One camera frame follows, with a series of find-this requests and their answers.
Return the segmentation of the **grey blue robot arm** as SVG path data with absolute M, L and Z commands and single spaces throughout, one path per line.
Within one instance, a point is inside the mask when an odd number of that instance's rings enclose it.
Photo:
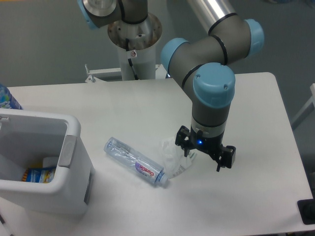
M 91 29 L 108 27 L 124 81 L 155 78 L 155 46 L 162 27 L 149 13 L 147 1 L 80 0 L 78 5 Z M 207 36 L 195 43 L 172 39 L 160 54 L 167 74 L 192 101 L 191 126 L 179 129 L 175 143 L 185 155 L 196 149 L 216 161 L 218 168 L 231 168 L 236 148 L 222 144 L 235 94 L 229 64 L 259 52 L 264 32 L 257 21 L 241 19 L 227 0 L 191 0 L 189 5 Z

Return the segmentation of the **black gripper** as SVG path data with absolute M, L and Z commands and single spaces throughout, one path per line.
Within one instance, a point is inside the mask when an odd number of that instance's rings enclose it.
M 176 134 L 175 145 L 181 147 L 185 157 L 188 156 L 190 150 L 197 149 L 209 155 L 213 160 L 218 160 L 217 172 L 219 172 L 221 168 L 231 169 L 236 156 L 235 146 L 222 146 L 223 134 L 224 132 L 208 138 L 182 125 Z

